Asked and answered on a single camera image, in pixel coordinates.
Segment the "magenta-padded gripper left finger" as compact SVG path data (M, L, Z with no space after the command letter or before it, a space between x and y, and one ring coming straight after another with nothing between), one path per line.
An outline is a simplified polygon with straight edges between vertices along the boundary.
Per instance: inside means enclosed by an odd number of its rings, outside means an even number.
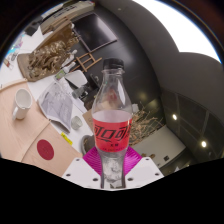
M95 147L82 158L75 158L62 177L84 188L101 188L101 158Z

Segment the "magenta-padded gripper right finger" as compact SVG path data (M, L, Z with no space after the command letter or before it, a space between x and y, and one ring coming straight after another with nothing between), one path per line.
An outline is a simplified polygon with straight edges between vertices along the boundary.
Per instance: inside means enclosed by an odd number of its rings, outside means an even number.
M124 158L124 178L127 189L140 188L163 178L164 175L150 157L142 157L133 148Z

